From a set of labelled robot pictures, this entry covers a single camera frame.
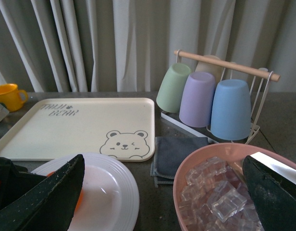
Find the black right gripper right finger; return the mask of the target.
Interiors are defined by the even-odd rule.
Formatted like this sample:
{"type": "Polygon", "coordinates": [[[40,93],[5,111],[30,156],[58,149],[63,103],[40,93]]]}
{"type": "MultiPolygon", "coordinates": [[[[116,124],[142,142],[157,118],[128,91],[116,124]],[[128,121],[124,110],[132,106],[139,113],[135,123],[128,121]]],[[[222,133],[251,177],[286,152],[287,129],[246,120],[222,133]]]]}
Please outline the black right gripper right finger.
{"type": "Polygon", "coordinates": [[[243,173],[264,230],[296,231],[296,184],[249,155],[243,173]]]}

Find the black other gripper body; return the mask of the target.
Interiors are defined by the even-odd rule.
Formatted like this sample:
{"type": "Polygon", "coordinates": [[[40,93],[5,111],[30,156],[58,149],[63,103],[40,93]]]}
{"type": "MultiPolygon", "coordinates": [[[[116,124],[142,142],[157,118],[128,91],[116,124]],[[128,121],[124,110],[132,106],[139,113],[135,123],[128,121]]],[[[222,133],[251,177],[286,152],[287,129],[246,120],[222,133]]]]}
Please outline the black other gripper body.
{"type": "Polygon", "coordinates": [[[28,172],[10,159],[0,157],[0,210],[42,182],[46,176],[28,172]]]}

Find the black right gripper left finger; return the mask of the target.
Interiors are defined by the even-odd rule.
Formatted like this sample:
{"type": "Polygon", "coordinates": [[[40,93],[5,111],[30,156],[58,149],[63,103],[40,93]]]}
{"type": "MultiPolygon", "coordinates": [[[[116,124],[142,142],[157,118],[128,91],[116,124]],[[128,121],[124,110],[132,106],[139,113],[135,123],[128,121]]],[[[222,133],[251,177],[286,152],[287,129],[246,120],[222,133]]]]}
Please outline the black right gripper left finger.
{"type": "Polygon", "coordinates": [[[66,231],[82,190],[85,160],[76,155],[0,211],[0,231],[66,231]]]}

